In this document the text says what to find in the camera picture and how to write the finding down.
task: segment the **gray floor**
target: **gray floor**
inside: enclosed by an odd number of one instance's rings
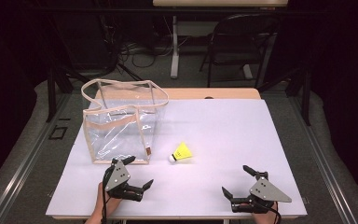
[[[202,72],[198,71],[202,60],[202,55],[198,52],[201,51],[203,48],[197,49],[191,44],[181,47],[182,57],[177,79],[170,78],[171,57],[169,56],[157,57],[147,68],[134,66],[131,57],[125,64],[138,76],[151,79],[160,87],[206,87],[206,69]],[[138,63],[137,65],[152,62],[151,58],[144,55],[136,55],[133,61]],[[239,72],[236,69],[214,71],[220,76],[231,76],[227,73],[238,76]],[[125,73],[120,74],[118,70],[103,78],[132,80],[130,76]],[[57,92],[59,113],[50,125],[45,123],[48,116],[46,82],[35,88],[38,100],[34,113],[0,170],[0,223],[82,223],[57,221],[44,215],[49,196],[59,180],[81,123],[79,88],[82,83],[72,81],[76,87],[73,94],[65,95]],[[213,84],[215,87],[252,87],[253,85],[253,81]],[[310,101],[312,125],[307,127],[298,116],[297,98],[285,97],[282,93],[284,87],[283,83],[262,93],[262,97],[268,103],[300,193],[308,200],[306,208],[309,215],[285,220],[283,223],[358,223],[358,186],[330,141],[322,101],[317,95],[312,94]],[[54,125],[68,127],[65,139],[61,142],[48,140]],[[319,154],[315,152],[315,148],[320,150]],[[324,175],[325,173],[331,173],[332,176]],[[353,218],[345,217],[347,214],[351,214]],[[252,221],[242,220],[241,223],[252,223]]]

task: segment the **yellow shuttlecock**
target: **yellow shuttlecock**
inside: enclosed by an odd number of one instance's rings
[[[191,151],[188,149],[185,143],[181,143],[179,147],[169,157],[170,162],[176,162],[181,159],[192,157]]]

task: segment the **human arm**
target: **human arm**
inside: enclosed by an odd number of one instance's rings
[[[278,211],[278,203],[275,202],[271,208]],[[276,224],[279,221],[277,219],[277,214],[272,211],[268,211],[263,214],[252,213],[252,217],[254,218],[256,224]]]
[[[85,224],[101,224],[101,219],[103,218],[103,193],[105,198],[109,199],[107,193],[103,190],[103,183],[98,185],[98,195],[97,201],[95,203],[94,211],[92,212],[89,219],[87,219]],[[115,210],[118,208],[121,199],[110,198],[106,203],[106,215],[109,217]]]

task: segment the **chair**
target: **chair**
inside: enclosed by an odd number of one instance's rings
[[[209,58],[208,87],[211,86],[213,65],[259,64],[255,87],[258,85],[268,40],[274,35],[279,19],[270,15],[232,15],[222,19],[209,34],[208,51],[200,71]]]

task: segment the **clear plastic bag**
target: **clear plastic bag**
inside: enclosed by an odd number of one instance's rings
[[[94,79],[82,87],[83,129],[92,162],[135,156],[148,163],[168,94],[152,81]]]

